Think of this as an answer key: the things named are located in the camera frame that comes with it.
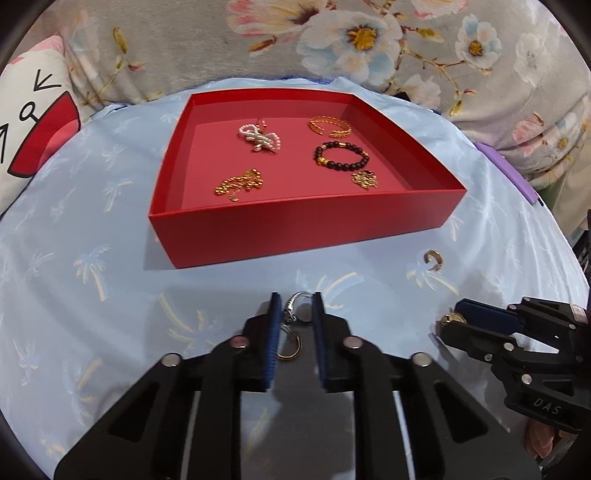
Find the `right human hand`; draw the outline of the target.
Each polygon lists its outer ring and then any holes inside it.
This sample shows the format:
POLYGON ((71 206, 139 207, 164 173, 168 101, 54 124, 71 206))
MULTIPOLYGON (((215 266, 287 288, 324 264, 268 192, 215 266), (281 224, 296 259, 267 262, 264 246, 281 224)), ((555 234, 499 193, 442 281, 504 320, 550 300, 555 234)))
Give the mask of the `right human hand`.
POLYGON ((553 427, 530 419, 526 428, 524 443, 534 458, 547 458, 554 448, 554 439, 561 432, 553 427))

